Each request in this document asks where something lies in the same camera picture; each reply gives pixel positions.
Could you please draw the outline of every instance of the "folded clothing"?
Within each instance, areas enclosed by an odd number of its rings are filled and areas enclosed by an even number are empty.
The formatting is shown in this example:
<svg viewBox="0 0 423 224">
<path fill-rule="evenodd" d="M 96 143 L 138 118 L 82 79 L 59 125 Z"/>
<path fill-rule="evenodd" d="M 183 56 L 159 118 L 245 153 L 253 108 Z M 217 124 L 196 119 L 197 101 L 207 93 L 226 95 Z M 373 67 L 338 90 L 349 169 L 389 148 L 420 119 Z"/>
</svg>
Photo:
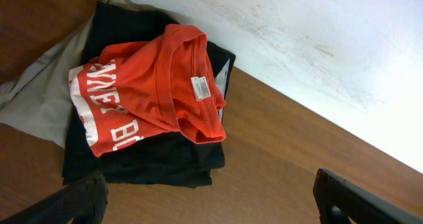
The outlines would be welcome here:
<svg viewBox="0 0 423 224">
<path fill-rule="evenodd" d="M 99 56 L 109 45 L 154 40 L 164 33 L 166 25 L 175 23 L 161 11 L 130 11 L 98 3 L 81 64 Z M 235 55 L 211 42 L 207 43 L 206 50 L 217 86 L 224 95 Z M 195 145 L 178 132 L 142 139 L 97 158 L 87 143 L 83 123 L 75 108 L 65 143 L 63 184 L 100 170 L 107 182 L 195 188 L 212 184 L 210 169 L 225 164 L 220 143 Z"/>
<path fill-rule="evenodd" d="M 218 110 L 225 100 L 206 46 L 195 26 L 169 24 L 151 42 L 107 46 L 72 69 L 71 98 L 94 155 L 171 131 L 194 143 L 224 140 Z"/>
</svg>

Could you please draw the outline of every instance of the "white surface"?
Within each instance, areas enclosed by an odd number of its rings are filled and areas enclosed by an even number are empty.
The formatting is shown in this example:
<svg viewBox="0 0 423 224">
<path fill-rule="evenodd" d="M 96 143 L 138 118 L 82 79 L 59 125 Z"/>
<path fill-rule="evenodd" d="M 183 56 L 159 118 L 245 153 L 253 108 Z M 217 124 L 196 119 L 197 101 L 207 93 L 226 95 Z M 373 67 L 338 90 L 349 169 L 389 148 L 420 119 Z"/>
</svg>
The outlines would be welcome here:
<svg viewBox="0 0 423 224">
<path fill-rule="evenodd" d="M 235 66 L 423 172 L 423 0 L 131 0 L 172 11 Z"/>
</svg>

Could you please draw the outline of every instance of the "red fabric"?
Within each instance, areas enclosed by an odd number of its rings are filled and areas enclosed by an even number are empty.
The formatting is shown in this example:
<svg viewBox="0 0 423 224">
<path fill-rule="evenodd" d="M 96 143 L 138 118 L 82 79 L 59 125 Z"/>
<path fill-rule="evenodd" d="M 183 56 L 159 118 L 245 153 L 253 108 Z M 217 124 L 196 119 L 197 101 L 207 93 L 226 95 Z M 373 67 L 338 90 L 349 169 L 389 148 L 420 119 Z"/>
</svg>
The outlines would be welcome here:
<svg viewBox="0 0 423 224">
<path fill-rule="evenodd" d="M 151 42 L 106 47 L 77 68 L 75 78 L 75 69 L 70 71 L 71 97 L 94 155 L 170 131 L 180 131 L 194 143 L 224 140 L 217 111 L 225 101 L 206 44 L 206 35 L 196 27 L 170 24 Z M 203 76 L 211 97 L 196 101 L 191 77 Z"/>
</svg>

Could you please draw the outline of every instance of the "white print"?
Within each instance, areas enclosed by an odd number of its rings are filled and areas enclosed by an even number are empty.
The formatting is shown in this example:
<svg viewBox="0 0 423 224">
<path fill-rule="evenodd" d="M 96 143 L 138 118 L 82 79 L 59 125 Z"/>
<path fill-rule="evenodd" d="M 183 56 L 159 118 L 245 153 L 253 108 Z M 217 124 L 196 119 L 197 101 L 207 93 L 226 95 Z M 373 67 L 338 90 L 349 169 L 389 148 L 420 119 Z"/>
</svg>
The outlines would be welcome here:
<svg viewBox="0 0 423 224">
<path fill-rule="evenodd" d="M 103 99 L 103 101 L 102 101 L 102 103 L 107 103 L 107 102 L 110 102 L 111 100 L 109 99 L 109 96 L 113 96 L 114 97 L 114 102 L 115 103 L 119 103 L 119 94 L 118 94 L 118 91 L 113 91 L 113 92 L 111 92 L 111 93 L 106 93 L 106 94 L 102 94 L 102 95 L 98 95 L 98 96 L 94 96 L 94 95 L 91 95 L 90 96 L 90 98 L 91 98 L 91 100 L 95 103 L 95 104 L 100 104 L 99 102 L 97 102 L 97 99 L 100 99 L 100 98 L 102 98 Z"/>
<path fill-rule="evenodd" d="M 103 65 L 101 67 L 101 70 L 99 71 L 95 71 L 95 72 L 91 72 L 91 73 L 87 73 L 87 76 L 90 78 L 97 78 L 97 77 L 107 77 L 110 79 L 116 79 L 116 75 L 108 75 L 105 74 L 106 72 L 112 71 L 116 68 L 115 64 L 111 64 L 111 65 Z"/>
<path fill-rule="evenodd" d="M 128 133 L 128 128 L 134 127 L 134 130 Z M 116 134 L 121 131 L 122 135 L 117 137 Z M 111 129 L 110 132 L 112 133 L 113 141 L 120 141 L 121 139 L 124 139 L 125 137 L 130 137 L 131 135 L 137 133 L 138 131 L 138 123 L 137 120 L 132 121 L 129 124 L 126 124 L 125 126 L 122 126 L 118 129 Z"/>
<path fill-rule="evenodd" d="M 119 143 L 117 143 L 117 144 L 115 144 L 113 146 L 113 151 L 117 151 L 118 150 L 118 147 L 121 146 L 121 145 L 125 145 L 126 143 L 128 143 L 130 141 L 139 141 L 140 139 L 144 139 L 144 137 L 139 137 L 139 136 L 136 135 L 134 137 L 131 137 L 129 139 L 126 139 L 124 141 L 121 141 L 121 142 L 119 142 Z"/>
<path fill-rule="evenodd" d="M 87 85 L 98 84 L 99 86 L 91 87 L 87 90 L 87 92 L 94 92 L 94 91 L 115 91 L 116 87 L 106 89 L 114 84 L 115 81 L 112 82 L 103 82 L 103 81 L 87 81 Z"/>
<path fill-rule="evenodd" d="M 102 114 L 105 114 L 105 113 L 107 113 L 108 111 L 111 111 L 111 110 L 121 112 L 121 113 L 124 113 L 124 114 L 128 114 L 128 111 L 123 106 L 120 106 L 120 105 L 118 105 L 117 108 L 101 108 L 100 109 Z"/>
</svg>

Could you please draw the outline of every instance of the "care label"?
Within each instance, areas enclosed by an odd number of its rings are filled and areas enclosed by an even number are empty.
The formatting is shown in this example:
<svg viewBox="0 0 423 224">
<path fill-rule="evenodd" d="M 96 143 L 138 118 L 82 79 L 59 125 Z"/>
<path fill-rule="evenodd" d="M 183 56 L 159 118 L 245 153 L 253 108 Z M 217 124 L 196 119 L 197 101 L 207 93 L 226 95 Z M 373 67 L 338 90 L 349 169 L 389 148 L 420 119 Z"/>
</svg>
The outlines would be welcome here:
<svg viewBox="0 0 423 224">
<path fill-rule="evenodd" d="M 194 88 L 194 93 L 196 95 L 197 101 L 203 100 L 210 97 L 209 85 L 207 84 L 207 79 L 203 77 L 192 77 L 191 78 L 192 87 Z"/>
</svg>

